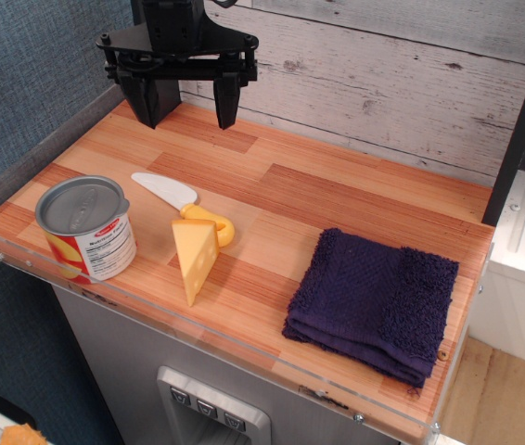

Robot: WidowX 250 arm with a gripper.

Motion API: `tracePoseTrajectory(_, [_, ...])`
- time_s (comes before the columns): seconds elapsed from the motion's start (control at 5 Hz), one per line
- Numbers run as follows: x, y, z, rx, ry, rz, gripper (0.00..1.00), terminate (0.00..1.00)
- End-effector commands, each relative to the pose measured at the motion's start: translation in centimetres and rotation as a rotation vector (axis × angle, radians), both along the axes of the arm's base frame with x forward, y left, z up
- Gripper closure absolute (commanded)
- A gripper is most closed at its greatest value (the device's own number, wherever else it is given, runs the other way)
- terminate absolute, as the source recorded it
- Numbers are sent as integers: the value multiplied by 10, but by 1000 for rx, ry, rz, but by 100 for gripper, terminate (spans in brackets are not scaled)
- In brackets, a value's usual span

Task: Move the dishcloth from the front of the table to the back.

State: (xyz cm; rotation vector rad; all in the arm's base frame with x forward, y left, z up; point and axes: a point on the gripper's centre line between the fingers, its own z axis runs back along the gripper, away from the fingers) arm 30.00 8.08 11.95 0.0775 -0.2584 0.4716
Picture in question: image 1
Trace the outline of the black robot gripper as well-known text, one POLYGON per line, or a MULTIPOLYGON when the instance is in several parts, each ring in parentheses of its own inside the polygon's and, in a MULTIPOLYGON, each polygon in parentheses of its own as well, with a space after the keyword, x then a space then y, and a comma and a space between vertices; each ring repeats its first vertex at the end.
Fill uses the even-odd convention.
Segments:
POLYGON ((141 11, 141 23, 96 40, 136 118, 150 128, 158 123, 154 81, 213 81, 218 125, 233 126, 240 87, 258 79, 258 39, 215 23, 203 1, 143 1, 141 11))

